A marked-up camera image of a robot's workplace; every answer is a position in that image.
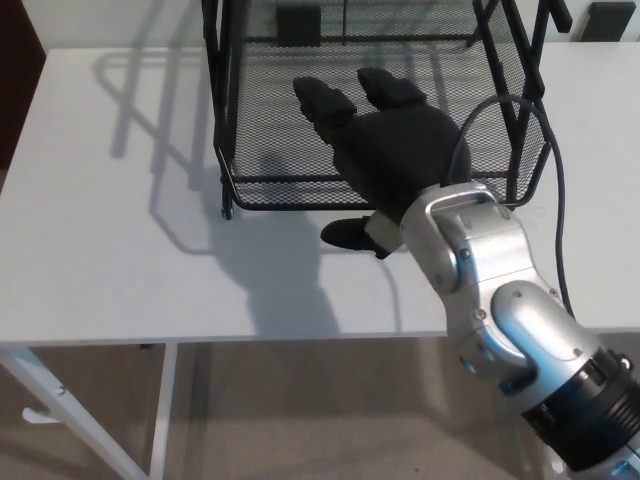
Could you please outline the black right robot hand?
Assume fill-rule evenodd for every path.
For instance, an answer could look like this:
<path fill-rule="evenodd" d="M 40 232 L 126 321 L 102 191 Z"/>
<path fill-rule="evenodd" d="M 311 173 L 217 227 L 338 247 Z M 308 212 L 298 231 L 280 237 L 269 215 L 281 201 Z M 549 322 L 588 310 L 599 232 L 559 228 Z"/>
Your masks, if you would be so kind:
<path fill-rule="evenodd" d="M 401 220 L 426 188 L 470 181 L 471 154 L 460 128 L 416 84 L 381 68 L 361 68 L 357 78 L 370 113 L 315 77 L 294 79 L 293 89 L 341 179 L 374 211 L 327 224 L 322 241 L 384 259 L 403 245 Z"/>

